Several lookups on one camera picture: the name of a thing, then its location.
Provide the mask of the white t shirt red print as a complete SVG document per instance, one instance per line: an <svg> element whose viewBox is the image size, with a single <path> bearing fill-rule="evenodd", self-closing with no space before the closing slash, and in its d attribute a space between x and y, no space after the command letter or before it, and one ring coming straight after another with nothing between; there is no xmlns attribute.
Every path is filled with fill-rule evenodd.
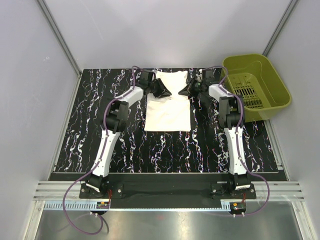
<svg viewBox="0 0 320 240"><path fill-rule="evenodd" d="M156 98L147 96L144 130L146 132L189 132L191 130L191 104L187 96L180 95L187 86L188 72L156 72L170 96Z"/></svg>

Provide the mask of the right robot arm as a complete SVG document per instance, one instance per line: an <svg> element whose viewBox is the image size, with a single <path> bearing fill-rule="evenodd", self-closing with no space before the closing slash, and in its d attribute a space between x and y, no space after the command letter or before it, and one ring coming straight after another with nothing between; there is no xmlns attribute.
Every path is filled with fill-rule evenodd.
<svg viewBox="0 0 320 240"><path fill-rule="evenodd" d="M196 77L192 78L178 94L193 97L199 93L208 93L219 103L218 122L226 135L229 154L229 179L226 191L230 197L236 199L251 186L243 146L244 102L240 95L230 92L223 86L226 76L218 75L219 68L218 66L200 69Z"/></svg>

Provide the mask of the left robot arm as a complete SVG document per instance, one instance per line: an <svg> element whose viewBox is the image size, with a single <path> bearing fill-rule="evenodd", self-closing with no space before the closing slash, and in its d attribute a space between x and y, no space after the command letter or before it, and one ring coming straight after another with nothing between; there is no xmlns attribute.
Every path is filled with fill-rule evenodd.
<svg viewBox="0 0 320 240"><path fill-rule="evenodd" d="M129 108L148 94L158 99L172 95L163 81L156 77L155 70L142 69L139 77L132 72L132 77L133 85L110 100L103 113L98 152L89 178L85 181L86 187L90 188L90 192L97 198L103 198L108 193L110 163L117 140L127 127Z"/></svg>

